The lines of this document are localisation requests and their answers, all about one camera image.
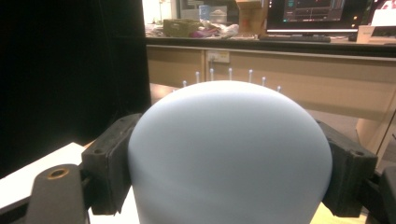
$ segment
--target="black curtain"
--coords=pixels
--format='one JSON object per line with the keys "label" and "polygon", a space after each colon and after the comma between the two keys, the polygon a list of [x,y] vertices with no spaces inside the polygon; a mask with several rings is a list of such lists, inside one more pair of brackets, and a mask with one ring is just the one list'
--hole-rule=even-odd
{"label": "black curtain", "polygon": [[0,3],[0,177],[150,106],[141,1]]}

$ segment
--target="cup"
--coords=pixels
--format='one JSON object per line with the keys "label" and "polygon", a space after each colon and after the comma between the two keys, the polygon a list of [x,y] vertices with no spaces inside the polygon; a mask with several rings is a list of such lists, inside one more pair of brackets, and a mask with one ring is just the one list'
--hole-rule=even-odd
{"label": "cup", "polygon": [[208,5],[200,5],[199,6],[199,19],[201,21],[209,21],[210,20],[210,6]]}
{"label": "cup", "polygon": [[367,44],[370,40],[370,37],[373,34],[374,28],[375,26],[371,26],[371,25],[360,25],[356,43]]}

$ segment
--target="desk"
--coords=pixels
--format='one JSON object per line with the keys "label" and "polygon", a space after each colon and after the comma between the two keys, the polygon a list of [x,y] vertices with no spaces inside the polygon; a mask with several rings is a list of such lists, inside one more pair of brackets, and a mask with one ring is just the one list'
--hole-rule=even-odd
{"label": "desk", "polygon": [[[64,163],[80,164],[80,154],[85,148],[71,143],[62,147],[48,156],[35,161],[19,171],[8,175],[0,180],[0,208],[28,197],[33,186],[35,176],[42,171]],[[94,216],[89,210],[90,221],[92,224],[118,223],[118,224],[138,224],[136,205],[134,202],[134,192],[130,189],[122,213],[115,216]],[[357,218],[333,217],[329,209],[321,204],[316,212],[311,224],[337,223],[337,224],[363,224],[366,216],[361,215]]]}
{"label": "desk", "polygon": [[[229,63],[210,63],[209,50],[230,53]],[[360,143],[382,158],[396,131],[396,47],[351,43],[264,43],[202,39],[148,38],[151,83],[181,87],[215,79],[248,81],[282,93],[311,110],[359,118]]]}

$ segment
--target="box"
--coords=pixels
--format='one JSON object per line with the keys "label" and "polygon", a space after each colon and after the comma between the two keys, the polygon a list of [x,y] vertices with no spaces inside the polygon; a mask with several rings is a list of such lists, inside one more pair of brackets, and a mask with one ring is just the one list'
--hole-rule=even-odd
{"label": "box", "polygon": [[226,23],[227,22],[227,11],[216,9],[210,13],[210,21],[214,23]]}
{"label": "box", "polygon": [[199,20],[199,10],[198,9],[182,9],[180,11],[181,19]]}
{"label": "box", "polygon": [[200,26],[200,21],[190,19],[163,20],[163,33],[172,37],[189,37]]}

